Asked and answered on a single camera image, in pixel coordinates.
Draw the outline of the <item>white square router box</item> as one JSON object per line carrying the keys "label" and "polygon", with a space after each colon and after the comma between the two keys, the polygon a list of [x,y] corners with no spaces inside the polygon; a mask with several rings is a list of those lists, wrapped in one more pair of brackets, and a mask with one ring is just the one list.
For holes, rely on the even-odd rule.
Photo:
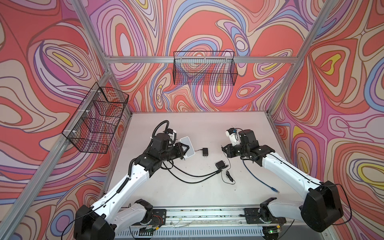
{"label": "white square router box", "polygon": [[182,144],[184,158],[190,158],[195,155],[195,149],[189,137],[181,138],[180,143]]}

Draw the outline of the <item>black power adapter with cord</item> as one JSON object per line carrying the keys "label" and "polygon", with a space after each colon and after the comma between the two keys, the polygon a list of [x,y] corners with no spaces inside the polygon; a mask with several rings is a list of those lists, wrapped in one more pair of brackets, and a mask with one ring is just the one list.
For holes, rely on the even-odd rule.
{"label": "black power adapter with cord", "polygon": [[230,169],[232,168],[232,164],[228,157],[228,154],[226,152],[223,152],[223,155],[225,156],[227,161],[226,162],[223,161],[223,164],[219,164],[220,167],[218,168],[218,170],[221,170],[222,181],[227,185],[233,186],[236,184],[236,181],[230,174]]}

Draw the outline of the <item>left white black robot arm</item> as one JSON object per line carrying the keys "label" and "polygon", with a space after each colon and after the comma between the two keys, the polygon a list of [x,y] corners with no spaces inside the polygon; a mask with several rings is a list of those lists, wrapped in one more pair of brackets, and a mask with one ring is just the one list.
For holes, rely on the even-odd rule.
{"label": "left white black robot arm", "polygon": [[134,224],[151,222],[153,206],[147,201],[137,200],[125,210],[122,207],[162,167],[163,162],[184,158],[189,146],[176,139],[176,132],[169,129],[169,121],[160,122],[152,133],[148,147],[130,161],[128,173],[90,207],[83,205],[77,210],[74,239],[113,240]]}

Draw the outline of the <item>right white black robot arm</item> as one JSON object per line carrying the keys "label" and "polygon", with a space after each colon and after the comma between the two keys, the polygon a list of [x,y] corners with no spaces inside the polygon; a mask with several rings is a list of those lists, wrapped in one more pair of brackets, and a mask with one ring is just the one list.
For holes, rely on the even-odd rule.
{"label": "right white black robot arm", "polygon": [[289,218],[306,223],[316,232],[323,232],[344,215],[336,184],[322,182],[299,170],[274,149],[260,145],[252,130],[230,128],[226,130],[230,144],[222,147],[227,158],[239,157],[263,167],[288,184],[301,197],[301,201],[280,201],[269,198],[260,204],[257,217],[263,223],[277,218]]}

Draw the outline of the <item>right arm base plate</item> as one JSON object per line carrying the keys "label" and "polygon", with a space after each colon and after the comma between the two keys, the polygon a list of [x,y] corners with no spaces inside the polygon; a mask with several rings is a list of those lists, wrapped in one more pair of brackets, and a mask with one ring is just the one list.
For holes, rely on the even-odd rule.
{"label": "right arm base plate", "polygon": [[273,217],[268,210],[263,208],[245,208],[241,217],[246,218],[247,224],[284,225],[287,222],[286,218]]}

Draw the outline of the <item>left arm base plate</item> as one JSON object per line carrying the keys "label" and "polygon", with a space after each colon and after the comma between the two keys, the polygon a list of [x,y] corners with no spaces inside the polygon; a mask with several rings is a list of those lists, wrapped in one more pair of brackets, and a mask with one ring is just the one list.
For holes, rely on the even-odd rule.
{"label": "left arm base plate", "polygon": [[166,223],[167,210],[154,209],[152,214],[146,216],[141,222],[133,224],[133,226],[150,226],[152,228],[161,227]]}

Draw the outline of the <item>aluminium front rail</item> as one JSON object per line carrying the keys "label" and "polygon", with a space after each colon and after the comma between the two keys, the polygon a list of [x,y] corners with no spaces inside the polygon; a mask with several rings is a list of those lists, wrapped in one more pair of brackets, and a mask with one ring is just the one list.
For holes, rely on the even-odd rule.
{"label": "aluminium front rail", "polygon": [[235,207],[213,208],[165,208],[166,223],[161,227],[130,226],[113,240],[180,240],[180,239],[232,239],[260,237],[263,240],[281,240],[289,237],[288,230],[305,227],[300,221],[286,219],[279,224],[247,224],[241,217],[244,209]]}

